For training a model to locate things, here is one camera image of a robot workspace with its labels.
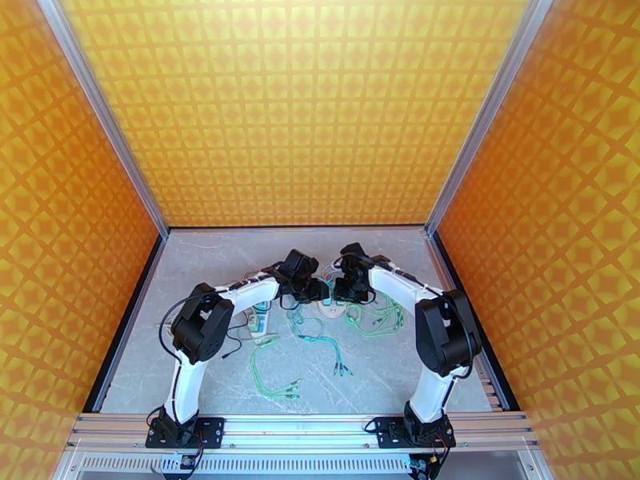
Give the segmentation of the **white power strip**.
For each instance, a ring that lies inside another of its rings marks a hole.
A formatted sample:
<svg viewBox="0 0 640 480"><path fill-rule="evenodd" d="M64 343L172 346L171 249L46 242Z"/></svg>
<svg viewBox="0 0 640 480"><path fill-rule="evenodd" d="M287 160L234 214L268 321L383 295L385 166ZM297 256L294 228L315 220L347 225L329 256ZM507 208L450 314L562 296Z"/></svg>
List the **white power strip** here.
<svg viewBox="0 0 640 480"><path fill-rule="evenodd" d="M252 338L266 335L270 306L270 302L260 302L251 308L248 314L248 329Z"/></svg>

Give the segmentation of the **black table edge strip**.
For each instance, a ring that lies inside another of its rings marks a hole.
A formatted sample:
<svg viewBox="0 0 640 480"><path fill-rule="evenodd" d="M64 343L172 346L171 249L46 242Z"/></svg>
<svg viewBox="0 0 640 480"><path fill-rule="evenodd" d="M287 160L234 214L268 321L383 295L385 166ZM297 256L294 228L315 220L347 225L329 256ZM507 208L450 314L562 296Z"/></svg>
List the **black table edge strip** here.
<svg viewBox="0 0 640 480"><path fill-rule="evenodd" d="M467 293L462 283L462 280L460 279L458 272L455 269L455 266L451 260L451 257L449 256L449 253L447 252L447 249L437 231L434 232L433 240L443 260L444 266L449 276L452 279L452 282L455 288L460 289L465 293ZM489 376L491 378L492 384L494 385L494 389L497 392L497 396L500 400L500 403L503 406L503 408L506 410L521 411L522 408L520 407L518 400L516 399L514 392L504 373L504 370L502 369L502 366L498 360L498 357L494 352L494 348L492 347L490 340L482 326L481 320L479 319L479 316L476 312L476 309L474 308L471 298L469 298L469 302L470 302L470 309L471 309L472 315L474 316L474 321L478 328L479 336L482 341L483 360L488 367Z"/></svg>
<svg viewBox="0 0 640 480"><path fill-rule="evenodd" d="M214 230L302 230L302 229L405 229L424 230L425 223L402 224L310 224L310 225L252 225L252 226L168 226L169 232L214 231Z"/></svg>
<svg viewBox="0 0 640 480"><path fill-rule="evenodd" d="M122 354L126 348L127 340L134 326L135 319L139 313L140 306L143 302L143 295L148 289L148 285L157 265L158 257L161 255L166 244L166 240L159 234L146 260L144 267L134 286L132 295L126 305L122 318L116 328L113 339L107 349L106 355L98 370L98 374L94 380L87 400L81 410L82 413L91 414L99 413L105 397L113 381L115 372L122 359Z"/></svg>

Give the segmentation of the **perforated metal panel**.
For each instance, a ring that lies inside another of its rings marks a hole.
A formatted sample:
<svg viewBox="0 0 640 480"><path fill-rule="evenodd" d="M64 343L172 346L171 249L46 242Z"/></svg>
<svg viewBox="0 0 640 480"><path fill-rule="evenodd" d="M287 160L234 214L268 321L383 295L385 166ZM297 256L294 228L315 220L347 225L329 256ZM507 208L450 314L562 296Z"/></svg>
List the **perforated metal panel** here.
<svg viewBox="0 0 640 480"><path fill-rule="evenodd" d="M66 452L52 480L412 480L408 454L231 454L209 452L180 470L178 452ZM536 453L457 452L435 480L554 480Z"/></svg>

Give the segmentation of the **aluminium front rail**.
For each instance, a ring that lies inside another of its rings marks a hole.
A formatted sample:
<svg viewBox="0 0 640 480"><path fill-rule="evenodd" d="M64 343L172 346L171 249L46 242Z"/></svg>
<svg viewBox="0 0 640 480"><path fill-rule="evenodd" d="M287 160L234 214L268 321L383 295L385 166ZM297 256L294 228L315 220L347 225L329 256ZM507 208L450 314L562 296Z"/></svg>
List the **aluminium front rail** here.
<svg viewBox="0 0 640 480"><path fill-rule="evenodd" d="M230 414L215 453L369 453L380 450L370 414ZM538 439L523 412L451 413L456 447L448 450L536 450ZM145 448L141 414L80 414L66 450L134 452ZM430 451L444 448L383 449Z"/></svg>

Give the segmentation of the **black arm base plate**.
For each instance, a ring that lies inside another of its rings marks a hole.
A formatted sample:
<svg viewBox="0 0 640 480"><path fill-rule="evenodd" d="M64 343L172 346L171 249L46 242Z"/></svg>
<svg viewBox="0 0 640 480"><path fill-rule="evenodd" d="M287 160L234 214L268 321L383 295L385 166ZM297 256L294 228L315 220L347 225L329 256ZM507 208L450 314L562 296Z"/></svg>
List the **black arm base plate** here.
<svg viewBox="0 0 640 480"><path fill-rule="evenodd" d="M456 447L454 428L445 414L433 422L412 418L377 417L374 434L381 449L418 449Z"/></svg>
<svg viewBox="0 0 640 480"><path fill-rule="evenodd" d="M224 426L224 418L196 418L184 425L173 422L169 417L154 418L146 435L145 448L220 449Z"/></svg>

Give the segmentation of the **aluminium frame post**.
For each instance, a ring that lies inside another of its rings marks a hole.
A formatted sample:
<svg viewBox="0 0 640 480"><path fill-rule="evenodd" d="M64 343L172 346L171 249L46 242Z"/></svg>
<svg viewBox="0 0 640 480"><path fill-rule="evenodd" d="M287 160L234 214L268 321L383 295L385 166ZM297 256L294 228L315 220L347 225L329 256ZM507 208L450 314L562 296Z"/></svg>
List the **aluminium frame post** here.
<svg viewBox="0 0 640 480"><path fill-rule="evenodd" d="M114 149L122 168L136 190L146 212L162 240L167 240L170 228L166 223L130 144L115 117L110 104L100 86L90 61L78 40L60 0L36 0L45 20L52 30L66 60L82 88L96 118L98 119L110 145Z"/></svg>
<svg viewBox="0 0 640 480"><path fill-rule="evenodd" d="M434 238L554 0L529 0L503 59L424 225Z"/></svg>

